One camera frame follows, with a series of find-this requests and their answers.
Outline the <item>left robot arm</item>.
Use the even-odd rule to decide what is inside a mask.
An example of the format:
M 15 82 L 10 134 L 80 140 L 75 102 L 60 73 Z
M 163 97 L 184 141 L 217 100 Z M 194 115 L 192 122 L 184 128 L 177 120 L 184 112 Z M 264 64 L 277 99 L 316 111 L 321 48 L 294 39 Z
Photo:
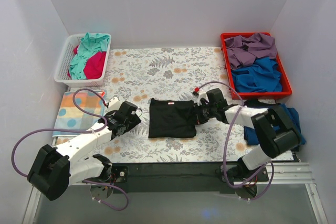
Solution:
M 75 183 L 91 179 L 98 183 L 114 180 L 111 161 L 101 154 L 87 157 L 95 148 L 136 127 L 138 107 L 112 99 L 108 113 L 86 134 L 52 147 L 43 146 L 33 162 L 27 180 L 49 200 L 56 200 Z

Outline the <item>black t-shirt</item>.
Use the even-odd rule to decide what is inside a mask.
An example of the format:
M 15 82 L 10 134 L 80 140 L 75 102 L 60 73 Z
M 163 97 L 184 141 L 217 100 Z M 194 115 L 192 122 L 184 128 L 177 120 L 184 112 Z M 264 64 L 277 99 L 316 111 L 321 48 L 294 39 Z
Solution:
M 156 100 L 150 102 L 149 138 L 193 138 L 197 116 L 194 102 Z

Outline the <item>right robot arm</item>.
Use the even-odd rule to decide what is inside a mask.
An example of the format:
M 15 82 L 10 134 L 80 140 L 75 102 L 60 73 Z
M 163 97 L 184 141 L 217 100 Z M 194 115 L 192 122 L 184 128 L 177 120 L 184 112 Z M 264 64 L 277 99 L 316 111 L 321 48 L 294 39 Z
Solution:
M 255 131 L 257 146 L 239 158 L 237 165 L 228 170 L 230 178 L 251 180 L 262 165 L 299 146 L 303 141 L 302 134 L 282 105 L 250 108 L 228 104 L 217 88 L 199 95 L 194 104 L 194 112 L 198 124 L 215 118 L 225 124 L 239 124 Z

